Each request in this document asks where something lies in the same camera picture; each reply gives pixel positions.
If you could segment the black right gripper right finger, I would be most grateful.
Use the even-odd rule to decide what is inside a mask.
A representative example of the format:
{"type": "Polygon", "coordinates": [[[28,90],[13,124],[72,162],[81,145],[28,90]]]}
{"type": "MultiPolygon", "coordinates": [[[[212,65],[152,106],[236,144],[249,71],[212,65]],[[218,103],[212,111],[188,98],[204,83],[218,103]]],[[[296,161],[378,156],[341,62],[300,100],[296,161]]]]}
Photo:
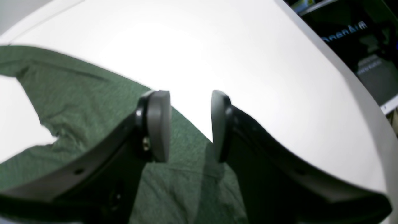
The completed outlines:
{"type": "Polygon", "coordinates": [[[251,224],[379,224],[392,212],[385,194],[304,161],[219,90],[211,122],[215,158],[235,173],[251,224]]]}

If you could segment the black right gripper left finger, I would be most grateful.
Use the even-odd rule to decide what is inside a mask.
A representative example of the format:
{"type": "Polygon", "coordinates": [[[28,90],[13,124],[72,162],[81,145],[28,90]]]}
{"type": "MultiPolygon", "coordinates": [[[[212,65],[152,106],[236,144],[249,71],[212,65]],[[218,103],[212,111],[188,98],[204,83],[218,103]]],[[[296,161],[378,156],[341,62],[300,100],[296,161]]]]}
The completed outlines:
{"type": "Polygon", "coordinates": [[[147,163],[167,162],[169,91],[148,91],[97,146],[44,177],[1,192],[2,224],[126,224],[147,163]]]}

